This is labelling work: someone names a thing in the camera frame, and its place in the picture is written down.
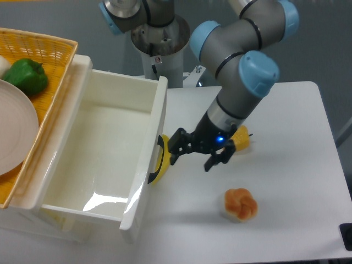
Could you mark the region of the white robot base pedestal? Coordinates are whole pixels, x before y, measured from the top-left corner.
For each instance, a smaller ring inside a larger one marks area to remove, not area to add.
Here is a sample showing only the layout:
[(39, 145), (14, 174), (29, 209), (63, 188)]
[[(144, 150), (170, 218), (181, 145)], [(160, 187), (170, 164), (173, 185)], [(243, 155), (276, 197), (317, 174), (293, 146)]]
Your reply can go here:
[(193, 71), (184, 73), (184, 50), (189, 40), (189, 25), (178, 15), (165, 27), (144, 24), (131, 31), (131, 41), (141, 55), (145, 78), (158, 80), (164, 76), (169, 88), (195, 87), (206, 70), (197, 65)]

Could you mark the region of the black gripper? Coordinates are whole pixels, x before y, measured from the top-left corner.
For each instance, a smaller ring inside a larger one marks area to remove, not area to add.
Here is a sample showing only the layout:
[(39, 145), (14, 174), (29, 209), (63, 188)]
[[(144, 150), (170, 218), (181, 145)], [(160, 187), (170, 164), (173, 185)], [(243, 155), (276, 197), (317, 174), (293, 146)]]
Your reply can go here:
[[(197, 153), (211, 154), (204, 164), (206, 172), (219, 163), (227, 164), (236, 151), (231, 137), (237, 129), (236, 124), (232, 124), (229, 129), (217, 127), (206, 112), (191, 134), (183, 128), (178, 128), (169, 139), (167, 145), (170, 165), (173, 166), (180, 156), (190, 154), (193, 150)], [(217, 153), (216, 151), (220, 149), (222, 149), (221, 153)]]

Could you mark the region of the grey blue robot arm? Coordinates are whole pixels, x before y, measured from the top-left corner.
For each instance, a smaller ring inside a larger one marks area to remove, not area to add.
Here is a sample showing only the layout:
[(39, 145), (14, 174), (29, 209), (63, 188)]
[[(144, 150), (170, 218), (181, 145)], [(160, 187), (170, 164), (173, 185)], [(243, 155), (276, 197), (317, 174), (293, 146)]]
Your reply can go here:
[(163, 156), (171, 164), (193, 152), (209, 156), (206, 171), (230, 160), (237, 150), (232, 136), (279, 79), (278, 66), (262, 49), (291, 37), (299, 27), (298, 10), (290, 1), (232, 1), (231, 6), (236, 22), (224, 27), (206, 21), (191, 31), (175, 14), (173, 1), (99, 4), (113, 33), (130, 33), (146, 78), (165, 77), (180, 87), (183, 65), (174, 59), (189, 46), (222, 87), (195, 130), (179, 128), (166, 143)]

